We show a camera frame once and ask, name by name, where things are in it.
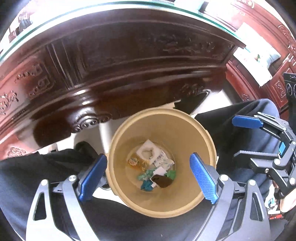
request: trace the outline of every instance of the silver screw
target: silver screw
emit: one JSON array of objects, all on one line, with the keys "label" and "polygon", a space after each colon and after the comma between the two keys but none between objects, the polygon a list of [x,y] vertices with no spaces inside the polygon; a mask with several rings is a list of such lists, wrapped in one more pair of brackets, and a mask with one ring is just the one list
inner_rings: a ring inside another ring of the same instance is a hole
[{"label": "silver screw", "polygon": [[256,181],[253,180],[253,179],[251,179],[251,180],[249,180],[249,184],[250,184],[251,186],[255,186],[255,185],[256,185]]},{"label": "silver screw", "polygon": [[226,182],[226,181],[228,180],[228,176],[225,175],[225,174],[222,174],[222,175],[220,176],[220,179],[221,179],[222,181]]},{"label": "silver screw", "polygon": [[274,159],[274,164],[276,164],[276,165],[280,165],[280,164],[281,164],[280,159],[275,158],[275,159]]},{"label": "silver screw", "polygon": [[45,186],[45,185],[47,185],[47,183],[48,183],[48,181],[46,179],[44,179],[41,181],[41,186]]},{"label": "silver screw", "polygon": [[74,181],[76,180],[76,178],[77,178],[77,176],[75,176],[75,175],[71,175],[71,176],[69,176],[68,180],[69,180],[70,182],[74,182]]},{"label": "silver screw", "polygon": [[290,178],[290,184],[291,185],[294,185],[295,184],[295,178],[293,178],[293,177]]}]

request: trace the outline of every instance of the blue gripper pad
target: blue gripper pad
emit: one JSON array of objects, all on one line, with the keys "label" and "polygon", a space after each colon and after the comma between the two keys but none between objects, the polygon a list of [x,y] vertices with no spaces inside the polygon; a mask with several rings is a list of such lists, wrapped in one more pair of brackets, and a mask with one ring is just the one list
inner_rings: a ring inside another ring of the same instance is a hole
[{"label": "blue gripper pad", "polygon": [[107,157],[101,154],[81,184],[79,200],[90,200],[107,168]]},{"label": "blue gripper pad", "polygon": [[189,161],[190,168],[205,196],[205,199],[210,200],[211,203],[214,204],[218,199],[217,189],[214,180],[205,168],[207,165],[204,164],[197,153],[193,153],[190,156]]},{"label": "blue gripper pad", "polygon": [[232,118],[232,124],[238,127],[258,129],[263,127],[263,122],[256,117],[236,115]]}]

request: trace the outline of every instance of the person's hand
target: person's hand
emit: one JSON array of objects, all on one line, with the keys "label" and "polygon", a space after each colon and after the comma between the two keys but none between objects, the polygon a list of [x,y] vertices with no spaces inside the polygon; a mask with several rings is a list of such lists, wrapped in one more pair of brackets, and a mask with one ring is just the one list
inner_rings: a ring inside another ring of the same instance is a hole
[{"label": "person's hand", "polygon": [[[279,187],[274,181],[272,183],[275,188]],[[290,192],[284,199],[280,200],[279,209],[282,213],[286,213],[295,206],[296,206],[296,188],[292,192]]]}]

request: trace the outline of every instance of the tiled floor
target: tiled floor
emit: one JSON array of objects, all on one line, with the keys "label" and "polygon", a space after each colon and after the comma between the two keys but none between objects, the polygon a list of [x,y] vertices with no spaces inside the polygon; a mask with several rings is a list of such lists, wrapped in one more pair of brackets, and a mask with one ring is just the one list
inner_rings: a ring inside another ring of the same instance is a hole
[{"label": "tiled floor", "polygon": [[[203,113],[209,110],[229,106],[231,104],[232,101],[227,96],[225,91],[222,90],[218,93],[210,93],[206,100],[198,107],[198,109],[195,110],[193,117],[198,113]],[[164,107],[173,108],[174,104],[167,104]],[[80,141],[88,142],[96,150],[97,153],[108,153],[112,136],[114,135],[117,128],[126,119],[127,118],[122,118],[119,120],[110,120],[107,123],[100,124],[98,127],[82,130],[81,132],[72,134],[69,138],[59,141],[54,145],[40,149],[39,153],[46,154],[55,146],[57,146],[58,150],[73,148],[75,144],[77,144]],[[94,192],[93,196],[97,198],[113,200],[124,204],[122,200],[118,196],[114,195],[111,190],[106,191],[101,188],[98,188]]]}]

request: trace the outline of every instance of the navy pants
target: navy pants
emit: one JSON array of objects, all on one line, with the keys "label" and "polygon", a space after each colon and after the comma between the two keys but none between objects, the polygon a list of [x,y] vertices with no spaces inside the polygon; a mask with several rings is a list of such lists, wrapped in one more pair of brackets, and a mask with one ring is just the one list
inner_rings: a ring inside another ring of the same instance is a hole
[{"label": "navy pants", "polygon": [[[250,169],[237,169],[237,164],[232,162],[233,155],[239,150],[278,152],[279,142],[274,137],[259,129],[238,128],[231,123],[236,114],[253,116],[258,111],[279,117],[274,103],[261,99],[198,114],[196,119],[208,130],[214,141],[219,156],[218,173],[227,174],[232,180],[239,182],[256,180],[265,198],[271,185],[266,175],[255,174]],[[71,165],[87,166],[91,162],[89,157],[72,149],[0,161],[0,208],[14,230],[25,239],[29,210],[42,179],[48,179],[50,182],[63,181],[69,175],[78,173]],[[69,214],[62,196],[53,196],[52,202],[58,228],[78,239],[69,223]],[[82,208],[91,227],[102,241],[191,241],[206,219],[211,203],[203,200],[193,210],[166,219],[147,217],[120,203],[105,199],[93,198],[83,204]],[[225,235],[231,221],[232,217],[227,217],[223,227]]]}]

